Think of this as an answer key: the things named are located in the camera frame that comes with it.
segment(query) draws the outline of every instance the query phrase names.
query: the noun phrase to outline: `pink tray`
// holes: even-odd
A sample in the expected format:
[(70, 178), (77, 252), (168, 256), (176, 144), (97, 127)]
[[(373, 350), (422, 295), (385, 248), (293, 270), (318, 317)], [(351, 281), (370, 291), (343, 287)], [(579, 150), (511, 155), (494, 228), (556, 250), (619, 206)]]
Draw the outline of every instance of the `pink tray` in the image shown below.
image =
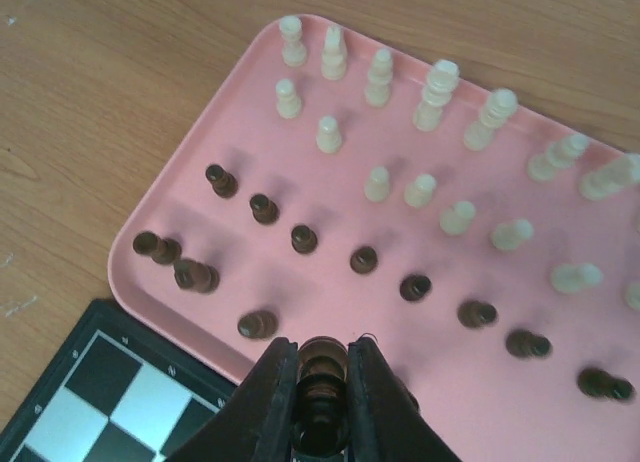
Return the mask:
[[(521, 108), (483, 152), (464, 148), (465, 128), (487, 91), (462, 82), (440, 128), (422, 133), (412, 124), (429, 65), (393, 51), (395, 76), (387, 107), (364, 101), (366, 72), (381, 44), (345, 29), (347, 75), (320, 75), (320, 52), (330, 21), (302, 16), (307, 63), (282, 62), (277, 22), (253, 41), (189, 131), (117, 236), (109, 280), (134, 316), (234, 382), (243, 379), (267, 342), (243, 339), (238, 318), (259, 307), (279, 313), (279, 335), (299, 343), (328, 335), (344, 343), (374, 333), (390, 365), (420, 401), (422, 415), (465, 462), (640, 460), (640, 402), (618, 404), (582, 395), (575, 379), (589, 363), (640, 388), (640, 313), (626, 306), (624, 286), (640, 278), (640, 236), (634, 222), (638, 192), (600, 202), (577, 192), (580, 174), (620, 152), (594, 143), (573, 169), (550, 183), (528, 179), (528, 157), (571, 131)], [(275, 84), (291, 78), (304, 101), (302, 115), (284, 120)], [(315, 143), (318, 120), (332, 114), (345, 144), (338, 154)], [(219, 163), (240, 189), (224, 200), (205, 180)], [(389, 168), (391, 196), (365, 199), (363, 184), (377, 165)], [(402, 193), (421, 172), (439, 181), (424, 209)], [(281, 210), (273, 226), (257, 224), (248, 200), (271, 196)], [(470, 200), (478, 217), (467, 234), (447, 237), (442, 209)], [(488, 234), (499, 222), (528, 218), (534, 239), (500, 253)], [(308, 223), (316, 252), (290, 246), (290, 229)], [(137, 256), (136, 233), (151, 230), (178, 239), (183, 254), (217, 267), (211, 295), (178, 289), (172, 269)], [(361, 244), (378, 249), (380, 265), (368, 276), (349, 268)], [(561, 262), (592, 262), (604, 282), (581, 295), (562, 296), (548, 283)], [(422, 303), (404, 302), (399, 281), (424, 272), (433, 291)], [(472, 331), (456, 308), (473, 296), (499, 312), (491, 328)], [(525, 327), (547, 336), (553, 355), (521, 361), (504, 348), (506, 334)]]

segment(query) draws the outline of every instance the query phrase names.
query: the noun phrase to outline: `black square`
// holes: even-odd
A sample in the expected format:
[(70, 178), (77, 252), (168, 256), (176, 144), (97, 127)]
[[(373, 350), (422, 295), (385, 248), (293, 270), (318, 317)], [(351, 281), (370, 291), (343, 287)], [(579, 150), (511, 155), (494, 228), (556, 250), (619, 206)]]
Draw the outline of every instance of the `black square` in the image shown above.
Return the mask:
[(207, 409), (200, 402), (191, 399), (160, 453), (165, 457), (169, 457), (193, 437), (214, 415), (214, 412)]
[(96, 337), (66, 387), (110, 416), (140, 366), (103, 337)]
[(18, 453), (17, 457), (14, 460), (15, 462), (47, 462), (35, 452), (29, 450), (28, 447), (22, 447), (22, 450)]
[(109, 422), (83, 462), (151, 462), (156, 453)]

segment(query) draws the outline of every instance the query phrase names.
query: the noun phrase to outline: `white square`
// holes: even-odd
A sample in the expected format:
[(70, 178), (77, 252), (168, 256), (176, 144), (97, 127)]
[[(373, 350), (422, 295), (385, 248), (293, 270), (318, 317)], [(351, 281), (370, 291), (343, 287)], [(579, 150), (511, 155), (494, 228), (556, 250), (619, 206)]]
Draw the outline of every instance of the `white square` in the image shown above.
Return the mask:
[(102, 412), (60, 387), (25, 443), (50, 462), (82, 462), (107, 421)]
[(190, 399), (191, 392), (145, 364), (111, 414), (111, 422), (160, 451)]

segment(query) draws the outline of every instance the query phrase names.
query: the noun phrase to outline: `wood grain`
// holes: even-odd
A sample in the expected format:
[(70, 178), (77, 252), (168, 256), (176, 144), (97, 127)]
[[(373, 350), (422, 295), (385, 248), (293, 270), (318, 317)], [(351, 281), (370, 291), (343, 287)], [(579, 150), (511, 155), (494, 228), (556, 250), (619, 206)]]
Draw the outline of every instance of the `wood grain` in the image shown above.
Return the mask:
[[(111, 242), (252, 38), (315, 13), (640, 150), (640, 0), (0, 0), (0, 426)], [(8, 17), (14, 17), (9, 25)]]

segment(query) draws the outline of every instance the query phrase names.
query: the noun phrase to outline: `white chess piece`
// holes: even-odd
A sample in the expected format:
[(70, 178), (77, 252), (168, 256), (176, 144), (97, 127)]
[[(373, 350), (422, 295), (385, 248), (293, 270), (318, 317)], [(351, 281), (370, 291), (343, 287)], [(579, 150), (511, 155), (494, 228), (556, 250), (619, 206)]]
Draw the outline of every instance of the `white chess piece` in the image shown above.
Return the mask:
[(640, 183), (640, 154), (625, 154), (594, 170), (580, 180), (580, 193), (600, 200)]
[(572, 134), (553, 142), (545, 152), (529, 159), (527, 173), (537, 182), (551, 180), (558, 170), (572, 167), (588, 146), (589, 139), (582, 134)]
[(371, 202), (382, 202), (391, 193), (389, 171), (385, 167), (376, 167), (369, 174), (364, 185), (364, 195)]
[(393, 79), (393, 57), (389, 49), (379, 49), (367, 72), (367, 85), (364, 89), (365, 99), (372, 107), (384, 107), (391, 97), (391, 80)]
[(280, 19), (280, 34), (284, 40), (282, 60), (289, 67), (300, 67), (307, 61), (307, 48), (301, 41), (302, 21), (295, 15)]
[(342, 135), (335, 117), (326, 115), (318, 122), (318, 148), (325, 154), (335, 154), (342, 147)]
[(347, 73), (347, 46), (342, 27), (338, 25), (332, 25), (327, 29), (320, 71), (328, 80), (340, 80)]
[(497, 89), (491, 92), (486, 103), (480, 109), (478, 120), (473, 122), (464, 134), (467, 149), (480, 151), (492, 141), (494, 133), (518, 110), (518, 98), (509, 89)]
[(302, 111), (302, 100), (296, 92), (296, 87), (291, 79), (282, 79), (276, 84), (276, 96), (278, 98), (277, 109), (282, 118), (293, 119)]
[(476, 216), (476, 207), (467, 200), (456, 202), (440, 214), (440, 228), (447, 235), (464, 234)]
[(413, 114), (413, 125), (428, 132), (439, 124), (444, 107), (460, 82), (460, 69), (450, 60), (439, 60), (427, 74), (422, 100)]
[(627, 285), (624, 300), (632, 309), (640, 310), (640, 282), (631, 282)]
[(595, 287), (602, 278), (602, 271), (593, 264), (561, 264), (551, 271), (551, 285), (562, 294)]
[(436, 179), (432, 175), (421, 174), (413, 182), (407, 184), (404, 191), (404, 201), (416, 209), (424, 207), (431, 201), (436, 186)]
[(517, 249), (531, 237), (533, 237), (533, 225), (527, 219), (498, 224), (491, 232), (491, 242), (496, 249), (503, 252)]

